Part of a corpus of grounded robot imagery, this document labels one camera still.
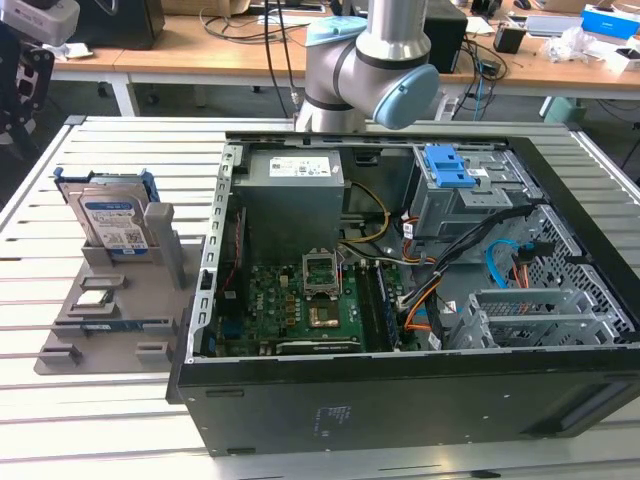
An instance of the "blue hard drive label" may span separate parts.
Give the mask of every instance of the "blue hard drive label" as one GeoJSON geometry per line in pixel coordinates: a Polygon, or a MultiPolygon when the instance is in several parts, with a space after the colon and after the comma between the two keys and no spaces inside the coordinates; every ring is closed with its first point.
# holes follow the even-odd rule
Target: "blue hard drive label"
{"type": "Polygon", "coordinates": [[[104,248],[120,255],[142,255],[149,249],[136,215],[128,202],[87,202],[85,211],[104,248]]]}

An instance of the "aluminum extrusion table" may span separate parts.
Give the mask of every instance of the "aluminum extrusion table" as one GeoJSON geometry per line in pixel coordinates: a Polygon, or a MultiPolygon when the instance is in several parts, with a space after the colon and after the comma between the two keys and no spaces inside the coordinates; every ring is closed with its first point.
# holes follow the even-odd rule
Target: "aluminum extrusion table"
{"type": "MultiPolygon", "coordinates": [[[[82,262],[83,232],[52,172],[154,173],[183,242],[205,231],[225,131],[281,120],[97,118],[65,125],[0,214],[0,478],[372,479],[640,477],[640,400],[574,439],[213,460],[168,374],[38,376],[34,359],[82,262]]],[[[380,127],[370,126],[371,130],[380,127]]],[[[529,137],[640,275],[640,191],[581,133],[547,124],[417,124],[414,132],[529,137]]]]}

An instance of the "white sticker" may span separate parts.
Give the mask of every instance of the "white sticker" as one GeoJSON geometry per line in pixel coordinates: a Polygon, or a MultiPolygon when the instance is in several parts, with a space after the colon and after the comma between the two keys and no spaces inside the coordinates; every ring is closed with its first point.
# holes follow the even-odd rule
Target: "white sticker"
{"type": "Polygon", "coordinates": [[[86,202],[84,207],[106,249],[123,255],[148,250],[142,229],[133,222],[136,213],[129,202],[86,202]]]}
{"type": "Polygon", "coordinates": [[[435,336],[433,332],[429,332],[429,338],[427,339],[427,341],[434,350],[440,350],[442,348],[442,342],[438,337],[435,336]]]}
{"type": "Polygon", "coordinates": [[[410,223],[403,223],[402,231],[404,232],[404,238],[413,240],[413,225],[411,225],[410,223]]]}
{"type": "Polygon", "coordinates": [[[458,310],[456,309],[456,301],[451,300],[450,302],[444,302],[442,313],[458,313],[458,310]]]}
{"type": "Polygon", "coordinates": [[[329,157],[273,157],[270,177],[330,177],[329,157]]]}
{"type": "Polygon", "coordinates": [[[467,168],[467,173],[472,177],[488,177],[489,174],[484,168],[467,168]]]}
{"type": "Polygon", "coordinates": [[[110,325],[84,325],[85,330],[111,330],[110,325]]]}

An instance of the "blue box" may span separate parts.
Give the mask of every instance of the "blue box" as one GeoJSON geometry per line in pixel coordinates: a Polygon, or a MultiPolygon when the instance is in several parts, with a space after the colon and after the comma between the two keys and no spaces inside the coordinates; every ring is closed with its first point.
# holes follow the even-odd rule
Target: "blue box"
{"type": "Polygon", "coordinates": [[[634,20],[630,14],[598,10],[592,5],[584,8],[582,18],[583,30],[625,40],[634,36],[640,27],[640,22],[634,20]]]}

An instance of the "white paper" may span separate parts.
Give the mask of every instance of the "white paper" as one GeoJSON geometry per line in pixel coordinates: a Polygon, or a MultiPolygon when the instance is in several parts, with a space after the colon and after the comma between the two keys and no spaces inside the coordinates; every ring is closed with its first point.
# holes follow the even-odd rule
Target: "white paper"
{"type": "Polygon", "coordinates": [[[615,52],[618,48],[620,48],[620,45],[603,42],[602,40],[596,40],[595,42],[591,42],[589,44],[584,53],[591,57],[596,57],[602,60],[615,52]]]}
{"type": "Polygon", "coordinates": [[[270,177],[330,177],[329,157],[273,157],[270,177]]]}
{"type": "Polygon", "coordinates": [[[467,33],[489,35],[495,31],[493,27],[482,17],[467,17],[467,20],[467,33]]]}

